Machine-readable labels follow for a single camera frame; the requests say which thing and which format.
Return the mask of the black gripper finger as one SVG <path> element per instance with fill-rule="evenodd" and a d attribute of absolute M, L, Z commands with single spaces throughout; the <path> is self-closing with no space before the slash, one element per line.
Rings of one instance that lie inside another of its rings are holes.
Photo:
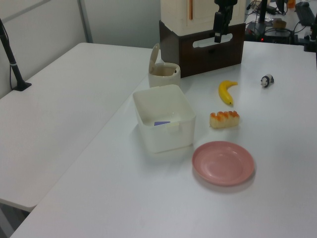
<path fill-rule="evenodd" d="M 226 35 L 228 31 L 228 25 L 232 19 L 233 6 L 226 6 L 223 13 L 223 23 L 222 23 L 222 35 Z"/>
<path fill-rule="evenodd" d="M 221 12 L 215 13 L 213 31 L 214 31 L 214 41 L 216 43 L 220 43 L 221 31 L 222 31 L 222 13 Z"/>

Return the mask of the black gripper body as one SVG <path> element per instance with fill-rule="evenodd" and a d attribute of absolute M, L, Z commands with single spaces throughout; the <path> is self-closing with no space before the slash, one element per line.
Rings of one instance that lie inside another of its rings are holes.
<path fill-rule="evenodd" d="M 232 12 L 237 2 L 238 0 L 214 0 L 219 7 L 218 12 Z"/>

